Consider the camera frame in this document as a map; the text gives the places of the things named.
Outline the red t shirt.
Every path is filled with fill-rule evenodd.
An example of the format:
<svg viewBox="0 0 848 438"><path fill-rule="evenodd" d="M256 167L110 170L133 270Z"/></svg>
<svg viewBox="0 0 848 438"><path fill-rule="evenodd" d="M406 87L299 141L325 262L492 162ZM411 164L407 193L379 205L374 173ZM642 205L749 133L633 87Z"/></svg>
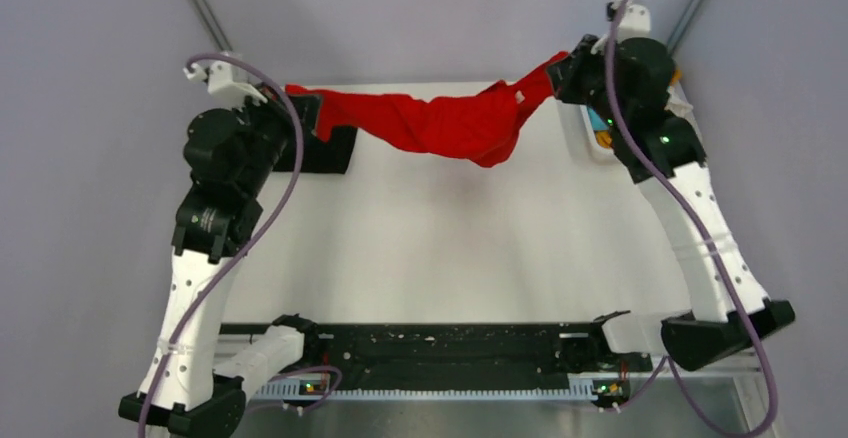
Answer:
<svg viewBox="0 0 848 438"><path fill-rule="evenodd" d="M361 94L289 84L293 98L317 97L315 136L328 141L340 127L359 128L407 152L468 160L492 168L509 159L522 127L554 88L547 68L560 51L519 80L498 80L475 95L423 100L407 94Z"/></svg>

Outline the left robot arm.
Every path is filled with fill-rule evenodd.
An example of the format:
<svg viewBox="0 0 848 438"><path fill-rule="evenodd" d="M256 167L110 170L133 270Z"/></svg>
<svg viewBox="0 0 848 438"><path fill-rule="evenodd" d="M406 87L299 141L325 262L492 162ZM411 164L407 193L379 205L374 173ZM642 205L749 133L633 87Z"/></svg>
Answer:
<svg viewBox="0 0 848 438"><path fill-rule="evenodd" d="M217 362L215 351L234 268L275 221L258 196L279 159L303 161L317 120L315 94L250 87L233 108L197 115L183 149L191 187L177 209L169 300L157 348L139 389L119 405L141 437L228 437L248 400L278 371L308 371L320 344L300 329L266 337Z"/></svg>

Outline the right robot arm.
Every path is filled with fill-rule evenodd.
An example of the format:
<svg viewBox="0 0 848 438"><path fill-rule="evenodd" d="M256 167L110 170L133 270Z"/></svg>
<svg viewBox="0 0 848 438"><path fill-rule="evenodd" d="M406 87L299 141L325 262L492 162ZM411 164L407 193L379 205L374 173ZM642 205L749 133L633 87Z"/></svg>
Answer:
<svg viewBox="0 0 848 438"><path fill-rule="evenodd" d="M589 362L612 370L627 351L647 351L696 371L743 351L763 357L764 340L792 324L795 311L769 296L729 229L689 106L674 92L674 60L651 38L626 39L610 54L601 43L587 35L549 66L554 97L594 111L607 125L615 158L671 245L690 307L608 321L586 343Z"/></svg>

